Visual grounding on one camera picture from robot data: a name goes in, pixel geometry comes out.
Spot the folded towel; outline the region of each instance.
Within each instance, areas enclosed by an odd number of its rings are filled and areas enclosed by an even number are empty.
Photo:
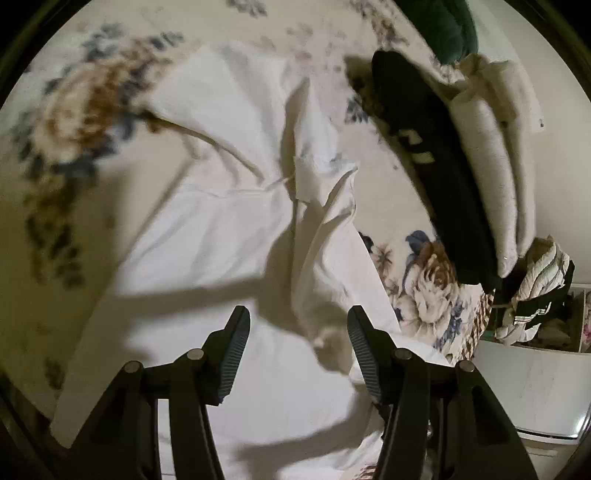
[[[523,257],[535,237],[534,164],[530,151],[531,106],[518,66],[489,63],[469,55],[460,63],[469,84],[492,108],[511,161],[517,200],[517,254]]]
[[[473,86],[456,95],[449,111],[495,241],[497,274],[505,278],[517,262],[517,201],[503,135],[492,108]]]

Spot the black clamp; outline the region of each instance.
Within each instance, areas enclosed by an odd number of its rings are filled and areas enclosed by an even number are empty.
[[[249,333],[248,310],[238,306],[223,330],[172,364],[125,364],[76,437],[64,477],[160,480],[157,401],[167,398],[177,479],[223,480],[206,405],[230,393]]]
[[[374,480],[418,480],[426,456],[433,480],[537,480],[515,427],[467,360],[455,368],[428,364],[375,329],[361,306],[348,329],[365,385],[389,407]]]

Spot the green fabric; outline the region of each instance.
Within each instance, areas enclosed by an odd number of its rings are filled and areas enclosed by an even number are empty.
[[[443,64],[478,52],[476,27],[466,0],[397,0],[400,10]]]

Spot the bed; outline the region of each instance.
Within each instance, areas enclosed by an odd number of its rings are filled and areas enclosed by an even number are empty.
[[[200,45],[226,40],[290,57],[314,77],[340,155],[360,165],[355,226],[403,333],[454,365],[486,328],[491,297],[456,281],[408,162],[365,95],[378,48],[458,78],[393,2],[93,0],[0,111],[0,362],[49,420],[96,302],[187,165],[182,135],[139,100]]]

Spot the bedding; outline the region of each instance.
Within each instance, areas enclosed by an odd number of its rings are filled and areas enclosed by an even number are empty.
[[[486,326],[489,296],[457,282],[408,159],[363,100],[377,48],[441,81],[461,77],[393,2],[93,0],[0,110],[0,365],[48,419],[97,300],[191,161],[182,129],[141,101],[199,45],[219,40],[291,57],[314,77],[340,156],[359,163],[354,225],[410,335],[454,364]]]
[[[357,167],[336,156],[315,90],[285,59],[231,42],[200,47],[148,96],[196,154],[88,321],[51,424],[62,445],[122,364],[174,361],[236,303],[250,336],[232,394],[209,409],[227,478],[337,479],[376,461],[379,414],[351,367],[352,305],[398,346],[447,365],[400,332],[352,223]]]

